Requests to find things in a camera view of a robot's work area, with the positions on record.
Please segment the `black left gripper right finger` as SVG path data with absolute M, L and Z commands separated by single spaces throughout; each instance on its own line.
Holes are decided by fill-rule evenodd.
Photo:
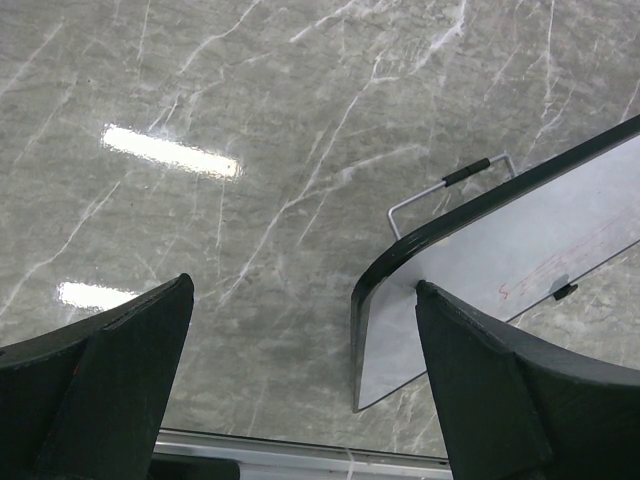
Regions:
M 454 478 L 638 478 L 638 371 L 556 346 L 433 283 L 416 294 Z

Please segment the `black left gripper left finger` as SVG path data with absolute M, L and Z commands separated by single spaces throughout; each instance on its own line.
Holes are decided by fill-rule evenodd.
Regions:
M 145 478 L 193 306 L 193 281 L 181 274 L 2 347 L 2 478 Z

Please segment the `black framed whiteboard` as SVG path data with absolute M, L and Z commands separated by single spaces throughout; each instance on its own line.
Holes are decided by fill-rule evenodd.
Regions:
M 422 376 L 416 286 L 509 321 L 639 240 L 639 121 L 631 118 L 396 241 L 351 295 L 352 408 Z

